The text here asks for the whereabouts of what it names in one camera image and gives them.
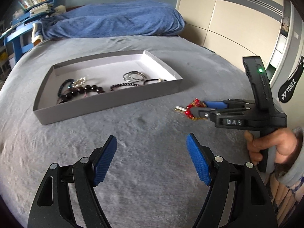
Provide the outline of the right hand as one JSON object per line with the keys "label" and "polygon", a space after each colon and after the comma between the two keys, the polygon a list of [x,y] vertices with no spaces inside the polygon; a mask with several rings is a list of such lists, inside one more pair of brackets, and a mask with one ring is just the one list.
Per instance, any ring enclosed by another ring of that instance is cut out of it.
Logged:
{"label": "right hand", "polygon": [[302,138],[290,129],[282,128],[261,138],[255,139],[249,131],[244,132],[251,162],[257,165],[262,161],[262,150],[275,149],[275,163],[292,166],[300,154]]}

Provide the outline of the grey sleeve right forearm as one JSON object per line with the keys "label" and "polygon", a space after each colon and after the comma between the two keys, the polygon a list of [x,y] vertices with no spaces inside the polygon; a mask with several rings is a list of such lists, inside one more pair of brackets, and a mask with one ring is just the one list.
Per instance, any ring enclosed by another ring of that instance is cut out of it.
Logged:
{"label": "grey sleeve right forearm", "polygon": [[283,200],[277,214],[278,223],[292,220],[294,207],[300,207],[303,198],[303,128],[278,129],[261,141],[261,147],[276,147],[275,177],[276,198]]}

